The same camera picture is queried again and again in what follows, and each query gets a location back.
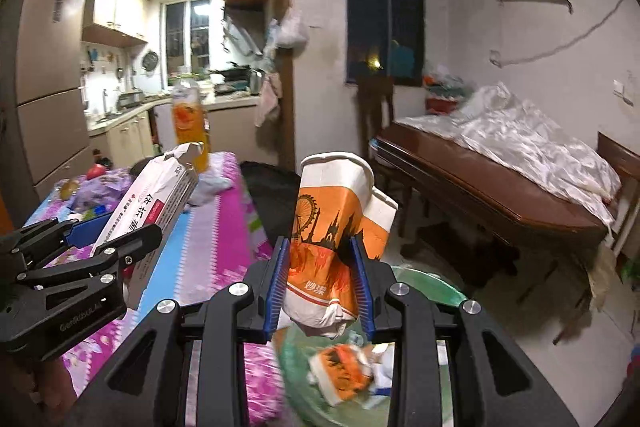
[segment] refrigerator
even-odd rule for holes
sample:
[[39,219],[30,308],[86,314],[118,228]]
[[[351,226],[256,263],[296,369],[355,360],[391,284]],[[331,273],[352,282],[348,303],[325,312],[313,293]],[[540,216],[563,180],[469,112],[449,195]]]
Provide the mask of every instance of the refrigerator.
[[16,228],[93,164],[80,87],[85,0],[0,2],[0,194]]

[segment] crumpled paper cup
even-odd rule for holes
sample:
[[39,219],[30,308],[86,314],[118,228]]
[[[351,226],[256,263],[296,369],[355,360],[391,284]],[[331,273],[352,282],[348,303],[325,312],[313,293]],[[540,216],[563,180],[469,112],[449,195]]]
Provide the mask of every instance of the crumpled paper cup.
[[375,199],[364,234],[376,256],[382,254],[383,232],[386,227],[388,236],[393,222],[393,216],[388,222],[387,209],[393,205],[379,191],[372,195],[373,182],[369,164],[352,153],[318,154],[302,162],[283,309],[307,335],[334,338],[358,317],[350,270],[336,252],[342,241],[363,229],[363,212]]
[[382,257],[397,211],[398,204],[382,190],[373,187],[369,204],[365,207],[360,222],[364,248],[370,259]]

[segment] electrical wire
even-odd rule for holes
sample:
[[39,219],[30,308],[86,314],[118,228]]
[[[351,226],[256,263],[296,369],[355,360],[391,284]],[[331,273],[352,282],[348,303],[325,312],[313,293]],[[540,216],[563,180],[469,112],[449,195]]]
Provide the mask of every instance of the electrical wire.
[[597,24],[594,24],[591,28],[589,28],[583,34],[578,35],[577,37],[573,38],[569,42],[566,42],[565,44],[560,44],[559,46],[556,46],[555,48],[553,48],[552,50],[550,50],[548,52],[539,53],[538,55],[533,55],[532,57],[518,58],[516,60],[500,60],[500,53],[498,51],[496,51],[496,50],[491,50],[491,55],[490,55],[489,61],[494,66],[498,66],[499,68],[503,68],[505,66],[516,66],[516,65],[520,65],[520,64],[529,64],[530,62],[535,62],[536,60],[540,60],[540,58],[547,58],[547,57],[551,57],[553,55],[556,55],[559,52],[562,52],[564,50],[567,50],[568,48],[571,48],[572,46],[575,46],[578,42],[583,41],[589,35],[591,35],[594,31],[596,31],[598,28],[600,28],[604,23],[606,23],[612,17],[612,15],[615,12],[618,11],[618,9],[620,8],[620,5],[623,2],[624,2],[624,0],[618,0],[616,5],[603,17],[603,19],[600,22],[598,22]]

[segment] white bedsheet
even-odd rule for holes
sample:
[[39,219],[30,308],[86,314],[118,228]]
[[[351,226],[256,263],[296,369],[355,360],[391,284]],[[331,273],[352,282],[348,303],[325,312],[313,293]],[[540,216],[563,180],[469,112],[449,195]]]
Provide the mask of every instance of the white bedsheet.
[[610,226],[606,201],[620,188],[611,166],[586,144],[567,135],[529,100],[504,84],[478,89],[449,115],[401,118],[403,123],[453,140],[519,172],[548,192],[575,201]]

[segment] window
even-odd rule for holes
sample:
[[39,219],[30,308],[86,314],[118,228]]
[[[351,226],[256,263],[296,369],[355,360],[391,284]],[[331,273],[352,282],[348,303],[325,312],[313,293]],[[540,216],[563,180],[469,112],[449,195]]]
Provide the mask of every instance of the window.
[[378,74],[420,86],[423,5],[424,0],[347,0],[347,82]]
[[164,42],[167,76],[184,66],[193,73],[209,70],[211,0],[165,4]]

